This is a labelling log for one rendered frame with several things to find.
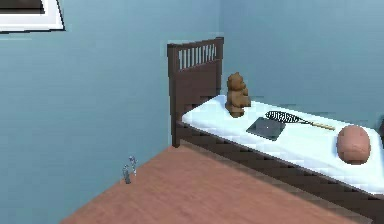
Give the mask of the black tennis racket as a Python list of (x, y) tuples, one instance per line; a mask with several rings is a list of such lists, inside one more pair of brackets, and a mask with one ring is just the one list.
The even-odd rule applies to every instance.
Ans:
[(268, 111), (265, 113), (265, 116), (268, 119), (275, 120), (282, 123), (300, 123), (300, 124), (308, 124), (314, 127), (324, 128), (327, 130), (334, 131), (335, 128), (333, 126), (315, 123), (312, 121), (304, 120), (294, 114), (283, 112), (283, 111)]

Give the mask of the brown teddy bear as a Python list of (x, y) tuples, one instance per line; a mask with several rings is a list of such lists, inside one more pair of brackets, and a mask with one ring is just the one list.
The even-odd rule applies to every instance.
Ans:
[(228, 77), (227, 88), (225, 108), (233, 118), (239, 118), (244, 115), (244, 108), (251, 106), (248, 88), (239, 72)]

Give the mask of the grey closed laptop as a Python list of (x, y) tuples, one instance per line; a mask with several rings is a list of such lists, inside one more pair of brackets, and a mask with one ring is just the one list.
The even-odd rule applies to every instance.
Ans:
[(276, 141), (280, 134), (285, 129), (286, 124), (267, 119), (263, 117), (259, 117), (248, 129), (247, 132), (253, 135), (257, 135), (259, 137), (263, 137), (265, 139)]

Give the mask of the orange basketball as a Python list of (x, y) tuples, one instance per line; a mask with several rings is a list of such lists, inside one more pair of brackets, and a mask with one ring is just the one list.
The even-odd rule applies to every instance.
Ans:
[(337, 136), (338, 157), (351, 165), (362, 165), (370, 157), (371, 144), (367, 132), (360, 126), (348, 125)]

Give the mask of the dark brown wooden bed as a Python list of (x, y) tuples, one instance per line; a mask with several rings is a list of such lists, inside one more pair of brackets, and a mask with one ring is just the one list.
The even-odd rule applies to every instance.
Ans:
[(224, 39), (167, 45), (172, 146), (185, 140), (227, 159), (384, 224), (384, 194), (371, 194), (318, 172), (253, 150), (182, 121), (220, 94)]

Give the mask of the white framed wall picture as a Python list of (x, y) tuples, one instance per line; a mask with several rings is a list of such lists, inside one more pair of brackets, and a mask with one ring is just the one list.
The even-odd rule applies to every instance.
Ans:
[(59, 0), (0, 0), (0, 33), (64, 30)]

